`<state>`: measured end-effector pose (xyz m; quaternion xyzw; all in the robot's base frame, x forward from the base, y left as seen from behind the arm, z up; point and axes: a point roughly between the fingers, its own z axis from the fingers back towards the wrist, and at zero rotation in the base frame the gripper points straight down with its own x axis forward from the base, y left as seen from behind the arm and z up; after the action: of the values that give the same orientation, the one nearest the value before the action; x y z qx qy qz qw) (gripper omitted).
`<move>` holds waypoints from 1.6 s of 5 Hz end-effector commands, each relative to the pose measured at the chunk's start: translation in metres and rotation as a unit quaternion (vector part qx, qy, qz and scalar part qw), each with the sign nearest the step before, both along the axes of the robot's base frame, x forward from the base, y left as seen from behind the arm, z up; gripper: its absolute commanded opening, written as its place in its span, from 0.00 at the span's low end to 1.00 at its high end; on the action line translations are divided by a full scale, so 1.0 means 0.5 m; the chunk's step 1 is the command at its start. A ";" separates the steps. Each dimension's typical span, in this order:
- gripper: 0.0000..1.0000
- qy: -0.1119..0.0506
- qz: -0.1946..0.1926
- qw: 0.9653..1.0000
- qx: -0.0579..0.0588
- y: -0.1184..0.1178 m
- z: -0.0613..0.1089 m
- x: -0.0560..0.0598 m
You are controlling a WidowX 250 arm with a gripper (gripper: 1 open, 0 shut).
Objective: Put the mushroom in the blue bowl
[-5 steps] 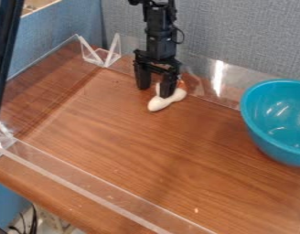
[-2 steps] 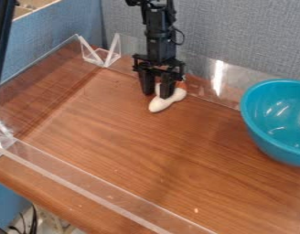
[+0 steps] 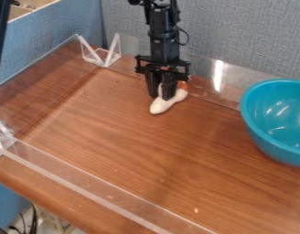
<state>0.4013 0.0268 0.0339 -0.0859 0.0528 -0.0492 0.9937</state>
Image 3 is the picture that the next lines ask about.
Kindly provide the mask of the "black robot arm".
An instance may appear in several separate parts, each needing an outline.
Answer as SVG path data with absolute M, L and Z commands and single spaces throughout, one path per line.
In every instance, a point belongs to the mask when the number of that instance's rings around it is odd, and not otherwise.
M 190 79 L 191 62 L 179 57 L 179 32 L 187 32 L 178 26 L 179 3 L 158 4 L 156 0 L 128 0 L 131 5 L 144 7 L 150 26 L 150 55 L 136 55 L 136 73 L 146 75 L 148 92 L 152 98 L 169 101 L 177 95 L 178 83 Z

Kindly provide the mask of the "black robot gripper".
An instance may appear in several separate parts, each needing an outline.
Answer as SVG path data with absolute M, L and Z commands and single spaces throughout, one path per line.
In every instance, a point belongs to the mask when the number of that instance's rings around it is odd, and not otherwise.
M 174 31 L 161 35 L 150 34 L 150 55 L 136 55 L 136 73 L 146 73 L 147 67 L 142 65 L 146 61 L 156 67 L 183 67 L 185 72 L 174 71 L 163 75 L 163 99 L 169 101 L 177 94 L 178 80 L 187 81 L 190 78 L 191 63 L 179 58 L 179 32 Z M 146 74 L 150 96 L 159 96 L 162 74 L 150 71 Z

